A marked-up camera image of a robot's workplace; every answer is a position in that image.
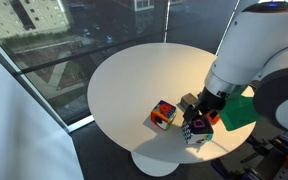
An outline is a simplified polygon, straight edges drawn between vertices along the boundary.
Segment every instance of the white table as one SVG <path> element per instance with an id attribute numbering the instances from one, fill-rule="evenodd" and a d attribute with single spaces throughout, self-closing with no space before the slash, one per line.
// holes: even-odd
<path id="1" fill-rule="evenodd" d="M 132 152 L 135 164 L 151 176 L 164 176 L 179 163 L 198 163 L 221 157 L 240 146 L 255 123 L 226 131 L 220 121 L 213 139 L 201 147 L 185 143 L 181 131 L 181 97 L 202 91 L 216 56 L 179 44 L 151 43 L 122 50 L 105 60 L 93 74 L 88 104 L 100 129 Z M 249 88 L 244 95 L 252 96 Z M 177 106 L 177 116 L 167 131 L 150 121 L 160 101 Z"/>

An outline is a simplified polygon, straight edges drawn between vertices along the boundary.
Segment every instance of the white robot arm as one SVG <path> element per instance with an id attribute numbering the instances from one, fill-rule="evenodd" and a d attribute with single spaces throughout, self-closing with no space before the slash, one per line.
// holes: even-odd
<path id="1" fill-rule="evenodd" d="M 200 108 L 221 110 L 254 80 L 257 112 L 288 131 L 288 2 L 241 12 L 227 31 L 200 96 Z"/>

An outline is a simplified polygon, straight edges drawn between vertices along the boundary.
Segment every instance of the colorful cube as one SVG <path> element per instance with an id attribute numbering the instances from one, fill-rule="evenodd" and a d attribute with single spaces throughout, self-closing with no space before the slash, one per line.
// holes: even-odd
<path id="1" fill-rule="evenodd" d="M 167 130 L 176 116 L 176 107 L 161 100 L 151 112 L 151 121 L 163 130 Z"/>
<path id="2" fill-rule="evenodd" d="M 213 128 L 206 117 L 183 121 L 182 132 L 187 144 L 203 143 L 213 137 Z"/>

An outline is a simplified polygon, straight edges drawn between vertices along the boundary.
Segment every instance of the building facade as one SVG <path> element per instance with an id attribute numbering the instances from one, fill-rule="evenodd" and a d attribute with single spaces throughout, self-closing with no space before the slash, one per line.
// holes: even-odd
<path id="1" fill-rule="evenodd" d="M 113 0 L 116 3 L 125 6 L 133 11 L 142 11 L 147 9 L 153 9 L 155 0 Z M 171 0 L 170 4 L 181 3 L 185 0 Z"/>
<path id="2" fill-rule="evenodd" d="M 0 39 L 67 29 L 61 0 L 0 0 Z"/>

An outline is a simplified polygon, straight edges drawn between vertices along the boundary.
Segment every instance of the dark floor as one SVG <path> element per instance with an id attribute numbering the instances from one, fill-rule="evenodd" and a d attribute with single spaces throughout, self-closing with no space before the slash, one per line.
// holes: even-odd
<path id="1" fill-rule="evenodd" d="M 256 124 L 253 135 L 258 139 L 270 139 L 283 131 L 276 129 L 265 121 Z M 210 162 L 195 164 L 180 164 L 170 175 L 154 178 L 142 173 L 133 163 L 130 152 L 111 141 L 97 126 L 90 123 L 74 132 L 71 136 L 85 180 L 197 180 L 222 179 L 210 166 Z M 254 151 L 247 143 L 242 144 L 235 151 L 223 156 L 221 160 L 228 170 L 241 171 L 243 164 L 239 161 Z M 257 157 L 246 165 L 256 166 L 261 160 Z"/>

